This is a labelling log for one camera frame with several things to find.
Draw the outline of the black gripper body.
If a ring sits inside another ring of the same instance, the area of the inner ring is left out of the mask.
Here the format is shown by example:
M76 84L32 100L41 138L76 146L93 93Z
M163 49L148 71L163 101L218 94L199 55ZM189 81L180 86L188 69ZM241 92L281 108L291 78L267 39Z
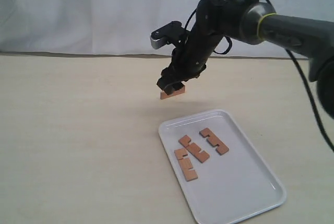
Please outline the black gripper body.
M198 23L195 23L185 45L176 51L164 76L172 82L198 77L222 39L223 34L221 33L204 34Z

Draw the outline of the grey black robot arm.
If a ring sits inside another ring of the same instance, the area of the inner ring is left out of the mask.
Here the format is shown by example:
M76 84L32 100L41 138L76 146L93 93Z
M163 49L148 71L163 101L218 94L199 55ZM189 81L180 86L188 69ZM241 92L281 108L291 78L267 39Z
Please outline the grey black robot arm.
M308 79L316 82L320 104L333 115L332 22L278 15L272 5L260 0L200 0L195 14L190 30L172 21L151 34L155 49L174 45L171 63L157 82L166 94L199 77L223 38L250 45L267 41L308 58Z

